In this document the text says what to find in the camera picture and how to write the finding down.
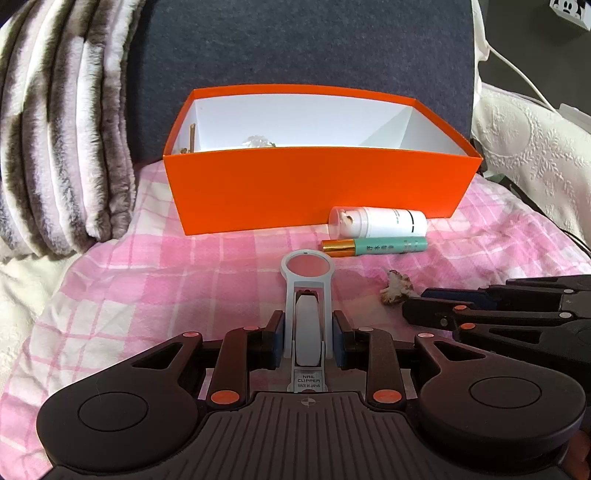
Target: cartoon face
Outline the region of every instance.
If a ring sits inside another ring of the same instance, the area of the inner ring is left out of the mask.
[[[571,17],[581,19],[582,9],[581,2],[577,0],[554,0],[552,7],[556,10],[562,10],[564,13],[569,14]]]

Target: brown and white fluffy object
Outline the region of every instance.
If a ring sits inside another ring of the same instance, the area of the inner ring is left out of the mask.
[[[384,305],[396,305],[409,297],[418,297],[418,294],[413,290],[413,284],[408,275],[397,270],[388,270],[388,287],[379,293]]]
[[[145,0],[29,0],[0,29],[0,258],[120,238],[126,52]]]

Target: triangular cutout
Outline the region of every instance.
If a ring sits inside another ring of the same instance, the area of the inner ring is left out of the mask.
[[[519,340],[520,342],[526,343],[539,343],[542,332],[539,330],[508,330],[501,328],[490,329],[490,333],[494,335],[500,335],[505,338],[512,338],[513,340]]]
[[[161,350],[158,350],[157,352],[154,352],[151,355],[138,360],[133,364],[133,367],[149,368],[152,370],[164,370],[172,363],[174,357],[177,356],[177,353],[182,347],[182,343],[171,343]]]
[[[465,360],[476,360],[485,358],[486,355],[472,350],[462,348],[460,345],[454,345],[447,342],[435,342],[434,345],[445,357],[452,362],[463,362]]]

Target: green tube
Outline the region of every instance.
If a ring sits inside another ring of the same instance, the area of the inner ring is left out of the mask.
[[[427,249],[427,239],[423,236],[356,238],[354,242],[356,256],[404,254],[423,252]]]

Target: plaid fabric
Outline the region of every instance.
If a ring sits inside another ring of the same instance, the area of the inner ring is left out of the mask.
[[[0,474],[33,480],[50,467],[35,432],[49,395],[186,330],[214,339],[266,324],[284,307],[283,255],[327,237],[326,226],[186,237],[162,162],[144,168],[129,232],[72,265],[23,346],[0,400]],[[400,311],[379,301],[389,268],[407,273],[419,292],[591,273],[549,220],[479,176],[451,219],[431,221],[428,241],[422,253],[335,259],[333,308],[357,327],[410,340],[415,330]],[[254,388],[272,387],[264,376],[256,381]]]

